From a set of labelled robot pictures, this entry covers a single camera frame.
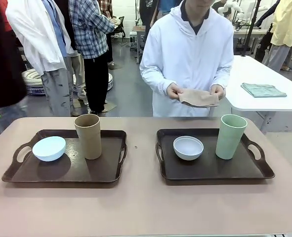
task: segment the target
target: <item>towel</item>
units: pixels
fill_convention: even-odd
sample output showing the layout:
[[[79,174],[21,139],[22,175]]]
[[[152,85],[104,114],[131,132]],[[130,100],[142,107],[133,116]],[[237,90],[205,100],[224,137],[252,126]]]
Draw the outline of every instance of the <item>towel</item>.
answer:
[[[273,85],[242,83],[241,87],[254,98],[287,97],[286,93],[279,91]]]
[[[182,104],[196,108],[218,106],[219,102],[218,95],[194,89],[183,89],[183,93],[179,94],[179,99]]]

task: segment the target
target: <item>tray handle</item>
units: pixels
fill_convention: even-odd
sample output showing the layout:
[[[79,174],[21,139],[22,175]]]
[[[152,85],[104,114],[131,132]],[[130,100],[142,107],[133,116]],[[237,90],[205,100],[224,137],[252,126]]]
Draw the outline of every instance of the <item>tray handle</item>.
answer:
[[[164,159],[163,159],[164,155],[163,155],[163,152],[162,152],[162,147],[159,144],[159,142],[157,142],[157,144],[156,144],[156,153],[157,153],[157,157],[158,157],[159,162],[163,163],[164,162]]]
[[[259,150],[259,152],[260,152],[260,155],[261,155],[261,158],[260,159],[255,159],[255,157],[254,157],[254,160],[256,161],[256,162],[262,162],[262,161],[264,161],[264,162],[266,162],[265,161],[265,153],[264,153],[264,150],[256,143],[256,142],[253,142],[253,141],[248,141],[248,147],[250,146],[250,145],[254,145],[258,150]]]
[[[31,146],[31,142],[28,142],[28,143],[25,143],[23,145],[21,145],[19,148],[17,148],[17,150],[14,152],[14,155],[13,155],[13,162],[18,162],[17,161],[17,157],[18,157],[18,154],[21,152],[21,150],[25,147],[32,147]]]
[[[127,155],[127,145],[126,145],[126,144],[124,144],[124,145],[122,146],[122,148],[121,148],[121,154],[122,154],[122,151],[123,151],[123,150],[124,150],[124,155],[123,155],[123,158],[120,159],[120,161],[119,161],[120,166],[122,166],[122,164],[123,164],[123,162],[124,162],[124,160],[125,160],[125,158],[126,158],[126,155]]]

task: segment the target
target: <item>tabletop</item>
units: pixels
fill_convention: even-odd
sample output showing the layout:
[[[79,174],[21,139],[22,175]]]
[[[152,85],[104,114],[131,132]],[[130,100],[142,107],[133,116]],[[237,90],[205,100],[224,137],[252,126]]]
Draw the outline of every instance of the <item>tabletop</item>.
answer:
[[[253,98],[241,88],[242,83],[270,84],[285,92],[284,98]],[[226,98],[239,111],[292,111],[292,81],[255,59],[234,56]]]
[[[74,129],[74,118],[22,118],[0,136],[0,236],[247,235],[292,232],[292,166],[249,121],[276,177],[264,184],[168,186],[155,154],[162,128],[215,128],[218,119],[101,118],[124,130],[128,153],[110,189],[23,188],[1,177],[14,151],[42,129]]]
[[[146,30],[146,26],[134,26],[132,28],[133,31],[145,31]]]
[[[248,34],[249,32],[249,29],[240,29],[240,30],[235,30],[235,27],[234,27],[234,34],[235,35],[245,35],[245,34]],[[261,30],[261,29],[253,29],[252,30],[252,34],[253,35],[265,35],[268,31],[267,30]]]

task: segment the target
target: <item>cup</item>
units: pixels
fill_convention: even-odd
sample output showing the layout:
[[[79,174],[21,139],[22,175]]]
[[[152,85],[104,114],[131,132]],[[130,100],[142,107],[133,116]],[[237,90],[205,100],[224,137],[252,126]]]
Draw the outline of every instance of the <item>cup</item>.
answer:
[[[216,155],[219,158],[231,159],[234,156],[247,124],[247,121],[238,115],[221,117],[216,145]]]
[[[100,118],[81,115],[75,120],[76,131],[86,159],[97,159],[102,154]]]

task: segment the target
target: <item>hood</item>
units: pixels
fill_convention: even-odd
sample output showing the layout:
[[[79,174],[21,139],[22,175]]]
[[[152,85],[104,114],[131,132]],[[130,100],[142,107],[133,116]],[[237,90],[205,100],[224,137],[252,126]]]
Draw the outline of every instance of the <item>hood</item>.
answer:
[[[183,1],[181,2],[181,4],[177,7],[174,7],[171,9],[170,15],[173,17],[173,19],[176,21],[176,23],[178,24],[180,30],[189,35],[189,36],[195,36],[195,32],[192,29],[190,23],[188,21],[183,21],[182,17],[181,17],[181,5],[182,5]],[[217,17],[218,17],[218,13],[210,8],[209,9],[209,17],[207,19],[204,20],[202,27],[200,28],[199,32],[198,32],[198,36],[201,36],[203,34],[205,34],[205,32],[212,27],[216,22],[217,22]]]

